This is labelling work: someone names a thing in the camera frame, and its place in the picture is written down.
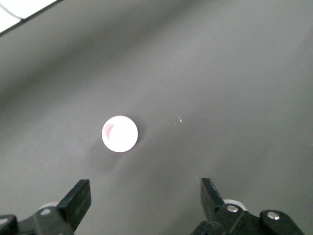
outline bolt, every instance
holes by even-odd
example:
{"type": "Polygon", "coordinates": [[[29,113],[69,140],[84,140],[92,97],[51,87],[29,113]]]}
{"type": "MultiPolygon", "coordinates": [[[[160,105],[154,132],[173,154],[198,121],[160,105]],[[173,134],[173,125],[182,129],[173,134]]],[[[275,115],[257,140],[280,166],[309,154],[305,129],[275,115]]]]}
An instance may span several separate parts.
{"type": "Polygon", "coordinates": [[[237,213],[239,210],[236,206],[231,205],[231,204],[228,204],[226,208],[229,212],[232,212],[232,213],[237,213]]]}
{"type": "Polygon", "coordinates": [[[0,225],[8,222],[8,218],[0,219],[0,225]]]}
{"type": "Polygon", "coordinates": [[[271,219],[273,219],[273,220],[279,220],[280,219],[280,217],[279,217],[279,214],[277,214],[277,213],[275,213],[275,212],[268,212],[268,217],[269,218],[271,218],[271,219]]]}
{"type": "Polygon", "coordinates": [[[49,209],[44,209],[42,212],[40,212],[41,215],[47,215],[51,212],[49,209]]]}

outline screw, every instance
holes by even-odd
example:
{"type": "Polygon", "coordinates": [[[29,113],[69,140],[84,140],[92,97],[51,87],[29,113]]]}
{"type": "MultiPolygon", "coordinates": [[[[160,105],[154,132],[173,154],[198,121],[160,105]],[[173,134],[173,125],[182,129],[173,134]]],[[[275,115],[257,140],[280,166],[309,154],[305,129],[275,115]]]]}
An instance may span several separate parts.
{"type": "Polygon", "coordinates": [[[228,204],[226,208],[229,212],[232,212],[232,213],[237,213],[239,210],[236,206],[231,205],[231,204],[228,204]]]}
{"type": "Polygon", "coordinates": [[[277,214],[277,213],[275,213],[275,212],[268,212],[268,217],[269,218],[271,218],[271,219],[273,219],[273,220],[279,220],[280,219],[280,217],[279,217],[279,214],[277,214]]]}
{"type": "Polygon", "coordinates": [[[0,225],[8,222],[8,218],[0,219],[0,225]]]}
{"type": "Polygon", "coordinates": [[[41,215],[47,215],[51,212],[49,209],[44,209],[42,212],[40,212],[41,215]]]}

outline gray surface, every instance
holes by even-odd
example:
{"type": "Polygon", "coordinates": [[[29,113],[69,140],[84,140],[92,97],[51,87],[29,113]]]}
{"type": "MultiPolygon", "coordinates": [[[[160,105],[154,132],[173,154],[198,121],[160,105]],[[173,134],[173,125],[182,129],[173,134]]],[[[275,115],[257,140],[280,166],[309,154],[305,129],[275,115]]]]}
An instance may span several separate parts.
{"type": "Polygon", "coordinates": [[[88,178],[76,234],[189,234],[210,177],[223,198],[312,234],[312,12],[66,0],[0,38],[0,213],[24,219],[88,178]],[[115,115],[139,129],[123,154],[101,140],[115,115]]]}

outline white round object behind gripper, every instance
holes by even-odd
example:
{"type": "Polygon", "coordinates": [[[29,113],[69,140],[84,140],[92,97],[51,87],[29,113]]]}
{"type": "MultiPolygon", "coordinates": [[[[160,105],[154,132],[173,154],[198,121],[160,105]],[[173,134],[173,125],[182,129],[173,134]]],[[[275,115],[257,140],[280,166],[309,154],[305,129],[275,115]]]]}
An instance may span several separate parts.
{"type": "Polygon", "coordinates": [[[122,153],[130,150],[137,142],[136,124],[128,117],[110,118],[102,128],[102,140],[113,152],[122,153]]]}

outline pink mark on ball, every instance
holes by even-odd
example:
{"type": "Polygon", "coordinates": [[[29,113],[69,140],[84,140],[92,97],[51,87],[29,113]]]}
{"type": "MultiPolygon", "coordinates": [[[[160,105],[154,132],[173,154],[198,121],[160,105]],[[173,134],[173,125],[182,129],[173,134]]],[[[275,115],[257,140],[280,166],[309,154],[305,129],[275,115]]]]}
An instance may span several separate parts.
{"type": "Polygon", "coordinates": [[[104,131],[106,133],[106,137],[107,139],[109,140],[110,139],[110,133],[111,133],[111,130],[112,128],[115,126],[114,123],[109,123],[105,128],[104,128],[104,131]]]}

